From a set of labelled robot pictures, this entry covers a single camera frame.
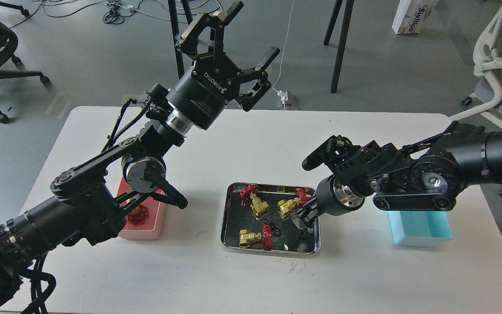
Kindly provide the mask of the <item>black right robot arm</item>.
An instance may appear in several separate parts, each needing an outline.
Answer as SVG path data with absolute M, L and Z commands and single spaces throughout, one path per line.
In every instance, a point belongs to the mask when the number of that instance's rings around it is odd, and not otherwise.
M 332 136 L 302 163 L 310 171 L 326 165 L 331 175 L 290 218 L 300 229 L 323 214 L 359 209 L 367 197 L 383 211 L 437 211 L 454 208 L 468 186 L 502 184 L 502 131 L 452 122 L 444 132 L 401 149 L 376 141 L 354 145 Z

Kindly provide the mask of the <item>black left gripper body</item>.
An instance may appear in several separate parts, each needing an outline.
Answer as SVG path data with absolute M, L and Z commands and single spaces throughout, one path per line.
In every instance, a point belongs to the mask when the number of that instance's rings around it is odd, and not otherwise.
M 212 56 L 198 58 L 169 92 L 167 101 L 194 125 L 207 130 L 227 101 L 239 93 L 239 88 L 227 80 L 240 71 L 229 56 L 221 56 L 217 65 L 213 65 Z

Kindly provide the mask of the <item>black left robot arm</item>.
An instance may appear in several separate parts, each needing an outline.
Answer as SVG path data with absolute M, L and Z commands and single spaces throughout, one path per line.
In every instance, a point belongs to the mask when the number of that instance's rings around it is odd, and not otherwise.
M 193 60 L 175 87 L 156 84 L 141 113 L 149 118 L 135 136 L 117 143 L 115 124 L 99 155 L 72 167 L 51 183 L 53 196 L 0 225 L 0 306 L 14 297 L 22 279 L 31 281 L 31 302 L 24 314 L 45 314 L 56 288 L 42 272 L 48 252 L 86 239 L 90 245 L 117 237 L 127 216 L 147 198 L 180 209 L 187 199 L 166 180 L 164 155 L 181 146 L 191 127 L 207 130 L 230 101 L 249 111 L 271 88 L 267 68 L 280 50 L 271 47 L 258 64 L 241 69 L 224 52 L 224 30 L 243 8 L 201 14 L 184 33 L 173 29 L 176 50 Z

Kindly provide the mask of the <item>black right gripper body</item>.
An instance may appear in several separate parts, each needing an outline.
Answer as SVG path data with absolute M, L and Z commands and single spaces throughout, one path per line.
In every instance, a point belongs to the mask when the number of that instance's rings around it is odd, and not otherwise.
M 316 199 L 318 216 L 323 214 L 341 216 L 361 208 L 365 202 L 365 198 L 356 196 L 336 177 L 327 177 L 319 183 Z

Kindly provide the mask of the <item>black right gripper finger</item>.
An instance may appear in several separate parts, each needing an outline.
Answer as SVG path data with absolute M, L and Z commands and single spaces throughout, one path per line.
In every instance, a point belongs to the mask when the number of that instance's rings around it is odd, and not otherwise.
M 313 228 L 317 216 L 317 209 L 303 210 L 292 215 L 292 222 L 299 229 L 309 229 Z
M 318 200 L 317 194 L 314 194 L 298 209 L 297 214 L 317 214 L 318 213 Z

